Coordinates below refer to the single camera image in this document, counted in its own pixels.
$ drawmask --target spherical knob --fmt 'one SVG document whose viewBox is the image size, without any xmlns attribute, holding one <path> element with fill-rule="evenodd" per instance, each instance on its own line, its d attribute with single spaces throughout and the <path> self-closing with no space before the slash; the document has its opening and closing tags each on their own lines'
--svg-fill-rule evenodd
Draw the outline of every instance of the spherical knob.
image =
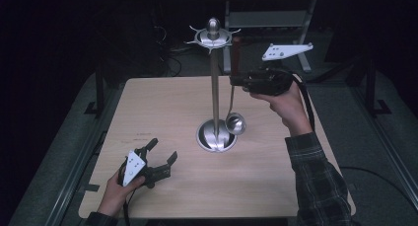
<svg viewBox="0 0 418 226">
<path fill-rule="evenodd" d="M 218 19 L 212 18 L 209 20 L 206 30 L 208 31 L 208 37 L 211 40 L 216 40 L 219 38 L 219 30 L 221 29 L 221 23 Z"/>
</svg>

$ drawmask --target metal ladle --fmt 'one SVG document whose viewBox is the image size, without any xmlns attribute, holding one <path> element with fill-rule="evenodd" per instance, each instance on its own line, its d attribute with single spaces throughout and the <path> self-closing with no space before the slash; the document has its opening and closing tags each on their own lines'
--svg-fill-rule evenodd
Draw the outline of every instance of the metal ladle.
<svg viewBox="0 0 418 226">
<path fill-rule="evenodd" d="M 231 76 L 238 75 L 238 67 L 240 62 L 240 45 L 241 39 L 235 37 L 233 39 L 233 60 L 231 63 Z M 234 91 L 235 86 L 231 87 L 231 100 L 230 100 L 230 109 L 228 110 L 228 115 L 225 118 L 225 125 L 227 127 L 228 132 L 234 135 L 241 135 L 244 133 L 246 129 L 246 123 L 244 117 L 239 113 L 231 113 L 233 109 L 233 102 L 234 102 Z"/>
<path fill-rule="evenodd" d="M 245 131 L 246 123 L 242 115 L 240 115 L 239 113 L 231 113 L 234 102 L 234 90 L 235 86 L 232 86 L 230 109 L 228 110 L 227 118 L 225 118 L 225 125 L 227 127 L 228 132 L 230 132 L 231 134 L 241 135 Z"/>
</svg>

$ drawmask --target light wood surface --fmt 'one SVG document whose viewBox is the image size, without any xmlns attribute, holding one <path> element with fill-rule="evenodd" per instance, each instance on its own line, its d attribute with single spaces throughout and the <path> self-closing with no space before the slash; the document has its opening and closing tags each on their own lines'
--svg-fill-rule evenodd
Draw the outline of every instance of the light wood surface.
<svg viewBox="0 0 418 226">
<path fill-rule="evenodd" d="M 229 109 L 231 86 L 220 77 L 220 118 Z M 288 130 L 266 102 L 236 88 L 233 112 L 244 116 L 247 129 L 224 153 L 203 150 L 196 141 L 198 126 L 212 119 L 210 77 L 131 79 L 127 82 L 108 130 L 79 214 L 96 211 L 105 185 L 128 151 L 152 138 L 158 145 L 148 154 L 149 166 L 166 164 L 177 151 L 172 176 L 152 189 L 140 188 L 130 203 L 134 218 L 224 218 L 295 216 L 295 176 L 284 138 Z M 322 126 L 316 132 L 328 160 L 337 166 Z M 349 197 L 355 212 L 355 206 Z"/>
</svg>

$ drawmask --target black wall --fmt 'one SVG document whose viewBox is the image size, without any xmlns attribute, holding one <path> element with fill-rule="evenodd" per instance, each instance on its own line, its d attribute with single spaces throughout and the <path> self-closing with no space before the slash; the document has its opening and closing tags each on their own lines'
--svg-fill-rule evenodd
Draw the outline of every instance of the black wall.
<svg viewBox="0 0 418 226">
<path fill-rule="evenodd" d="M 0 0 L 1 225 L 94 72 L 90 10 L 81 0 Z"/>
<path fill-rule="evenodd" d="M 328 59 L 364 55 L 418 117 L 418 0 L 344 0 Z"/>
</svg>

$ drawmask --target plaid shirt sleeve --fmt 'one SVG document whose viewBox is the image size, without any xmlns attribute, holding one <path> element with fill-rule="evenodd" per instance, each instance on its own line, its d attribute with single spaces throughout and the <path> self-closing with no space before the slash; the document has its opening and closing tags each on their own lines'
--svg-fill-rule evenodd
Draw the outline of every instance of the plaid shirt sleeve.
<svg viewBox="0 0 418 226">
<path fill-rule="evenodd" d="M 116 226 L 117 219 L 111 216 L 98 213 L 98 212 L 91 212 L 89 218 L 87 218 L 85 225 L 92 225 L 92 226 Z"/>
<path fill-rule="evenodd" d="M 347 186 L 314 132 L 285 139 L 296 175 L 298 225 L 351 225 Z"/>
</svg>

